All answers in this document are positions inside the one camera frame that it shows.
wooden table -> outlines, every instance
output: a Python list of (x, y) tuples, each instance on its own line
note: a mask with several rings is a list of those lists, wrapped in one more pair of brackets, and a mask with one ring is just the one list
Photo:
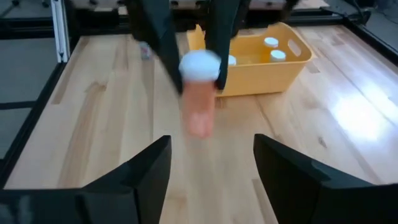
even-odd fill
[[(398, 68), (344, 27), (301, 27), (315, 58), (285, 93), (218, 100), (207, 141), (186, 138), (158, 60), (129, 35), (83, 37), (7, 189), (81, 187), (172, 136), (161, 223), (275, 223), (252, 153), (264, 133), (375, 184), (398, 181)], [(178, 36), (187, 51), (185, 35)]]

white bottle cap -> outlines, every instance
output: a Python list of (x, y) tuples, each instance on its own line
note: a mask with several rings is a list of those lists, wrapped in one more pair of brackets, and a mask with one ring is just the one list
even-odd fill
[(272, 50), (271, 51), (271, 61), (273, 62), (284, 62), (286, 60), (285, 52), (281, 50)]
[(236, 65), (236, 58), (234, 56), (228, 56), (228, 65)]
[(220, 74), (221, 59), (210, 50), (191, 50), (180, 62), (180, 72), (184, 80), (208, 82), (217, 80)]
[(267, 37), (264, 39), (264, 44), (268, 47), (278, 47), (279, 41), (273, 37)]

